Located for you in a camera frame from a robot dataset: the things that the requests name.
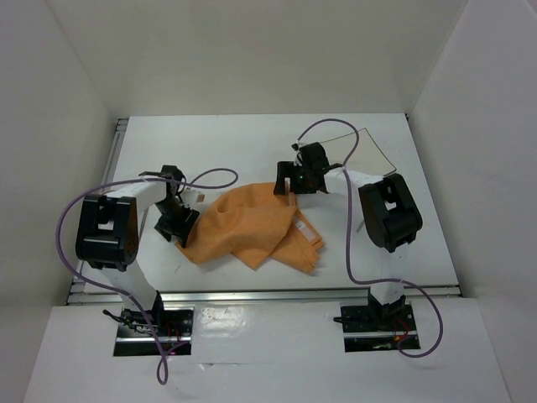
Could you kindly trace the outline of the orange cloth napkin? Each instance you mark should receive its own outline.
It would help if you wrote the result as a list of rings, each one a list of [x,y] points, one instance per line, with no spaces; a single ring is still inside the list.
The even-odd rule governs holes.
[[[234,188],[204,209],[186,246],[175,247],[193,264],[232,255],[251,270],[268,259],[310,274],[324,240],[299,209],[296,195],[274,194],[271,182]]]

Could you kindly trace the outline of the white square plate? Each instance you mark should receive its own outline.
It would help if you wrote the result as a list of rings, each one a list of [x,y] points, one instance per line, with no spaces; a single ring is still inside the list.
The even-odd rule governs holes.
[[[349,157],[346,166],[349,170],[360,171],[369,175],[390,175],[397,171],[396,166],[380,149],[366,128],[358,130],[358,146]],[[355,144],[354,132],[321,141],[328,160],[334,163],[343,163]]]

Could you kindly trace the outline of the silver fork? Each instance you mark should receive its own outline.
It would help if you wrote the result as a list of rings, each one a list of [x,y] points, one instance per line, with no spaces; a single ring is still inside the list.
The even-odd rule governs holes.
[[[141,213],[140,218],[139,218],[138,231],[139,231],[140,234],[143,233],[143,230],[145,228],[145,223],[147,221],[147,216],[148,216],[148,208],[145,208],[143,210],[143,212]]]

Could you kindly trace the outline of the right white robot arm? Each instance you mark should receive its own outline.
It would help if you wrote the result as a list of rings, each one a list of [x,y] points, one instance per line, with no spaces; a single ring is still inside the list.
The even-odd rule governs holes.
[[[339,194],[347,198],[345,265],[349,280],[368,287],[366,318],[370,326],[384,329],[404,309],[403,261],[423,227],[423,218],[402,175],[379,176],[349,170],[329,162],[318,142],[294,144],[293,161],[277,163],[275,195]],[[369,240],[383,254],[381,277],[358,280],[351,267],[352,219],[360,207]]]

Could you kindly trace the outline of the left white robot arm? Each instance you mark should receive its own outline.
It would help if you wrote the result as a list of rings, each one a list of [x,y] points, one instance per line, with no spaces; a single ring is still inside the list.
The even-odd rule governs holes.
[[[186,246],[200,213],[194,206],[205,196],[183,185],[185,176],[174,165],[160,171],[144,171],[139,180],[106,194],[91,193],[82,201],[76,238],[76,255],[100,270],[122,300],[122,322],[134,324],[148,335],[166,325],[160,293],[147,281],[139,263],[138,218],[150,207],[159,211],[154,225],[170,242]]]

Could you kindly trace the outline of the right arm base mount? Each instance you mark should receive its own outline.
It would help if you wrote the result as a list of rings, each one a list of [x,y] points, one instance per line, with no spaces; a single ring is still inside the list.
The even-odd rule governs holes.
[[[346,353],[420,349],[420,340],[410,304],[395,318],[375,322],[366,306],[341,306],[332,321],[341,325]]]

